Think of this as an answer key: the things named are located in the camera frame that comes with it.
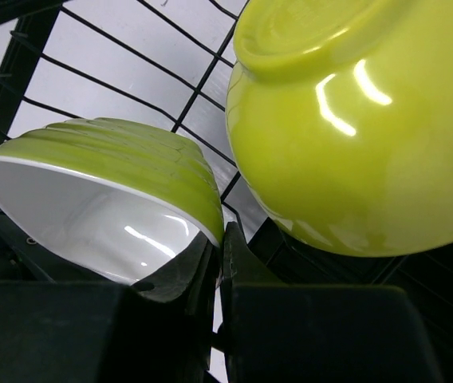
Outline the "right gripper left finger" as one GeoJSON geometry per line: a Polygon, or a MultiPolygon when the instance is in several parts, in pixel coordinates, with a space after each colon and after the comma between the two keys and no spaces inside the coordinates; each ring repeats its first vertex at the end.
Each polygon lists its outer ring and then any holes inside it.
{"type": "Polygon", "coordinates": [[[215,252],[134,286],[0,282],[0,382],[209,382],[215,252]]]}

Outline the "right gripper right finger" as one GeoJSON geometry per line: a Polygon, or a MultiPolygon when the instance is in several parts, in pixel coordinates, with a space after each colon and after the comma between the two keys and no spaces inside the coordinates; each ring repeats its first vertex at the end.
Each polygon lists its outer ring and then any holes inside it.
{"type": "Polygon", "coordinates": [[[395,286],[288,285],[223,237],[221,327],[232,382],[441,382],[418,310],[395,286]]]}

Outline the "white square bowl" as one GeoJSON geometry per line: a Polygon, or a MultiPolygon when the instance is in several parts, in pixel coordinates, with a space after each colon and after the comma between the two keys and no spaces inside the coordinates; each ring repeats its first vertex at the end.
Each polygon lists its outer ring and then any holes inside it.
{"type": "Polygon", "coordinates": [[[219,247],[224,233],[201,148],[115,118],[52,123],[0,144],[0,209],[46,250],[124,285],[197,235],[219,247]]]}

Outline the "green bowl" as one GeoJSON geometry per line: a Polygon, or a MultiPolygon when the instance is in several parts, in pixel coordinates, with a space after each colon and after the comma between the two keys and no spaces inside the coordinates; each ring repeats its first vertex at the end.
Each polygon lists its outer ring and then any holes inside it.
{"type": "Polygon", "coordinates": [[[453,243],[453,1],[250,1],[234,160],[288,235],[339,255],[453,243]]]}

